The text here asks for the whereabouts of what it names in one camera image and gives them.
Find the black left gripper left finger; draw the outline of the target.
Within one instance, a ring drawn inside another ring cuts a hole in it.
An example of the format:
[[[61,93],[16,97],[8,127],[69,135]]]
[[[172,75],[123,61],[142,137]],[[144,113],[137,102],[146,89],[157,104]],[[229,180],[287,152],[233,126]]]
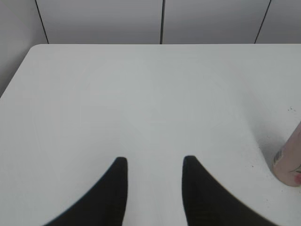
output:
[[[48,226],[121,226],[128,194],[128,164],[118,157],[97,183]]]

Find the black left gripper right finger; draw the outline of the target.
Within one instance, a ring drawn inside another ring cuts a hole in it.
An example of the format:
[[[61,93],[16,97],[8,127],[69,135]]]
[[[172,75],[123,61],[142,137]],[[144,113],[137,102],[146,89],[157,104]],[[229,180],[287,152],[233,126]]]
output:
[[[273,226],[235,198],[193,155],[182,165],[182,202],[189,226]]]

